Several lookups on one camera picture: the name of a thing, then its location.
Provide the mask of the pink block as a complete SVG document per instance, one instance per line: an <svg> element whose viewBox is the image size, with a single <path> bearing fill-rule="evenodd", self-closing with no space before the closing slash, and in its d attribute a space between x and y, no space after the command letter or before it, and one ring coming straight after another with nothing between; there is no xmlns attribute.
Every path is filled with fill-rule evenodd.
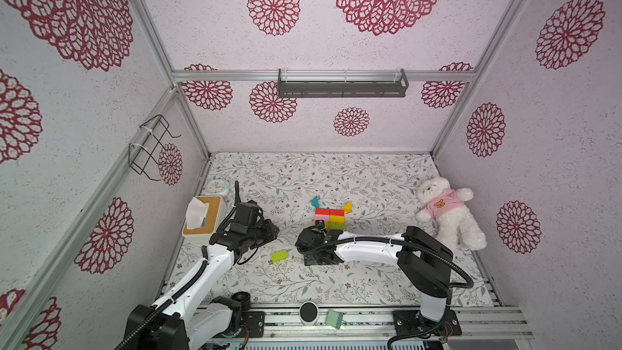
<svg viewBox="0 0 622 350"><path fill-rule="evenodd" d="M330 216L329 215L322 215L322 214L315 214L314 217L315 221L322 221L324 223L328 222L330 220Z"/></svg>

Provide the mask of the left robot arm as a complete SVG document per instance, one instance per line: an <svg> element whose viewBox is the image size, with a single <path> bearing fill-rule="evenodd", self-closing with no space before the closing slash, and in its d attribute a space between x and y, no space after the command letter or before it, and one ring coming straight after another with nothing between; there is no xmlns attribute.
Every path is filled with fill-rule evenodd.
<svg viewBox="0 0 622 350"><path fill-rule="evenodd" d="M216 335L240 330L239 301L218 297L201 313L197 309L247 251L275 241L280 230L256 202L241 201L238 181L234 187L233 208L201 247L201 259L164 296L134 308L117 349L199 349Z"/></svg>

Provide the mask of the green block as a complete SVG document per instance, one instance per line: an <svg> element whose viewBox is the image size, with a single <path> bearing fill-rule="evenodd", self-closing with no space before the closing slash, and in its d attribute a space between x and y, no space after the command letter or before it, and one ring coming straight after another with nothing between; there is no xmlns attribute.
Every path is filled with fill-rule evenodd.
<svg viewBox="0 0 622 350"><path fill-rule="evenodd" d="M271 254L271 261L273 263L278 263L278 262L281 262L281 261L285 261L288 258L289 258L289 254L288 254L288 251L286 251L286 250L277 251L277 252Z"/></svg>
<svg viewBox="0 0 622 350"><path fill-rule="evenodd" d="M344 230L344 223L338 223L338 222L329 222L327 225L327 229L329 231L332 230L340 230L343 231Z"/></svg>

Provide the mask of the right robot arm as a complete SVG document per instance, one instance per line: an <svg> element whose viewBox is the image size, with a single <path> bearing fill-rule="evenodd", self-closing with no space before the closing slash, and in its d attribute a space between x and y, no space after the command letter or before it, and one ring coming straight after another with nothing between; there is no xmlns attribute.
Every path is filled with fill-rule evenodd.
<svg viewBox="0 0 622 350"><path fill-rule="evenodd" d="M391 236L310 226L299 234L295 246L308 266L366 262L398 267L403 272L420 292L419 312L405 333L387 341L388 349L402 340L432 337L450 321L453 291L474 287L473 278L454 263L453 251L416 226Z"/></svg>

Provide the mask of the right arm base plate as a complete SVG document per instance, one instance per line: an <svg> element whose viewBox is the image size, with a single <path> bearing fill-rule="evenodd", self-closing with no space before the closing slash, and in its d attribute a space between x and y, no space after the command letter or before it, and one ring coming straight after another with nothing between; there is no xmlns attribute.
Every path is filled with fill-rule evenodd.
<svg viewBox="0 0 622 350"><path fill-rule="evenodd" d="M392 313L397 335L460 336L463 330L457 314L450 309L442 323L424 318L417 309L396 310Z"/></svg>

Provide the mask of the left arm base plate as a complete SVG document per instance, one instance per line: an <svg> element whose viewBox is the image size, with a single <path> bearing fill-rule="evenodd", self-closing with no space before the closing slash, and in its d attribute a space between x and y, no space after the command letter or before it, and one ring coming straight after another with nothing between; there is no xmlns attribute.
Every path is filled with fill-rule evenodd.
<svg viewBox="0 0 622 350"><path fill-rule="evenodd" d="M228 319L220 319L226 322L226 327L215 338L261 338L263 337L265 313L251 311L250 294L244 291L233 293L230 297L216 297L211 305L224 306L230 312Z"/></svg>

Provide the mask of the yellow triangular block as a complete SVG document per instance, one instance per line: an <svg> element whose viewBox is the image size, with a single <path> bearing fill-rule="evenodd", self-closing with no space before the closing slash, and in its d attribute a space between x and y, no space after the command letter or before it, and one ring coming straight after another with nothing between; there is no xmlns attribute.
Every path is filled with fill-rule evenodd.
<svg viewBox="0 0 622 350"><path fill-rule="evenodd" d="M352 202L348 202L347 204L345 204L342 208L342 211L344 211L345 213L351 213L352 212Z"/></svg>

